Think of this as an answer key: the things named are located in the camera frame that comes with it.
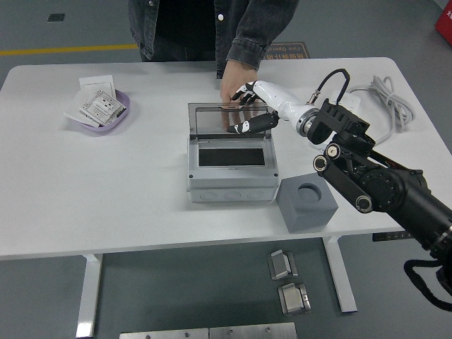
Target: denim jacket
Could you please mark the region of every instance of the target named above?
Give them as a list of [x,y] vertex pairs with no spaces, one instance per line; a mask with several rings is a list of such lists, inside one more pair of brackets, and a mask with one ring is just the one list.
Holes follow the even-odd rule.
[[[292,20],[298,2],[299,0],[213,0],[217,78],[222,78],[229,59],[258,69],[267,47]],[[160,0],[129,0],[132,37],[149,59],[153,55],[159,3]]]

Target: white cable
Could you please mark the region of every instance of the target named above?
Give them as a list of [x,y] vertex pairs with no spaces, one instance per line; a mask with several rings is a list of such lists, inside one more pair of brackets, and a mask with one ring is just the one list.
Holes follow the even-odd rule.
[[[391,87],[386,85],[386,81],[389,81]],[[410,103],[396,95],[393,81],[390,76],[385,77],[383,80],[378,76],[374,76],[374,80],[370,85],[355,86],[350,88],[347,92],[352,93],[357,90],[368,90],[371,93],[376,93],[391,116],[391,129],[385,136],[375,142],[376,145],[383,143],[394,133],[396,124],[400,126],[401,131],[404,131],[405,127],[415,118],[415,111]]]

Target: black cable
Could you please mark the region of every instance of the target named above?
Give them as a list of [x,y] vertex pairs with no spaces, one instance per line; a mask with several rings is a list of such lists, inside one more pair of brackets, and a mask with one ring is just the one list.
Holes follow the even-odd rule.
[[347,72],[346,69],[336,69],[335,71],[332,71],[331,73],[329,73],[324,80],[321,82],[319,88],[317,88],[317,91],[320,92],[320,90],[322,89],[323,85],[325,85],[326,81],[328,81],[329,78],[331,78],[332,76],[334,76],[337,73],[342,73],[345,77],[345,83],[342,87],[342,90],[340,90],[338,99],[336,100],[336,104],[339,105],[339,101],[342,99],[342,97],[345,94],[345,91],[347,90],[348,87],[348,83],[350,82],[350,74]]
[[435,261],[425,261],[425,260],[409,260],[403,266],[405,273],[411,280],[412,284],[427,298],[429,302],[431,302],[434,306],[442,309],[444,311],[452,312],[452,304],[448,302],[443,302],[436,298],[432,291],[427,287],[424,279],[417,274],[414,270],[414,267],[439,267],[441,263],[437,260]]

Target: robotic arm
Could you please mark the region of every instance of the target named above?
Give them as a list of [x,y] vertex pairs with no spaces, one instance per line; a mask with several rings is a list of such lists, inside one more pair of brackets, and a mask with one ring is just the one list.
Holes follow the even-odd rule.
[[326,77],[305,104],[281,86],[256,81],[242,86],[233,100],[241,104],[256,99],[275,111],[231,126],[231,133],[257,133],[275,127],[279,119],[288,120],[301,136],[318,145],[335,132],[323,155],[314,158],[314,169],[359,212],[388,213],[407,230],[435,261],[407,261],[405,272],[421,293],[435,306],[452,311],[452,304],[438,300],[423,279],[414,272],[417,266],[439,267],[438,281],[452,295],[452,210],[428,189],[422,170],[408,169],[375,152],[375,142],[366,135],[369,124],[340,105],[326,99],[321,109],[314,106],[323,84],[336,73],[346,78],[336,102],[340,102],[350,77],[338,69]]

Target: human hand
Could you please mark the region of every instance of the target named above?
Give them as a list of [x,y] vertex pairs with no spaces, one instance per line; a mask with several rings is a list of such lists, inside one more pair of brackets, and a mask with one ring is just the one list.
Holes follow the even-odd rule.
[[[249,83],[257,80],[257,70],[240,61],[228,60],[226,63],[225,73],[221,80],[220,97],[224,104],[230,104],[231,102],[239,102],[238,100],[232,100],[232,97],[245,83]],[[231,113],[232,125],[240,124],[239,113]],[[230,113],[222,112],[221,120],[224,130],[230,126]]]

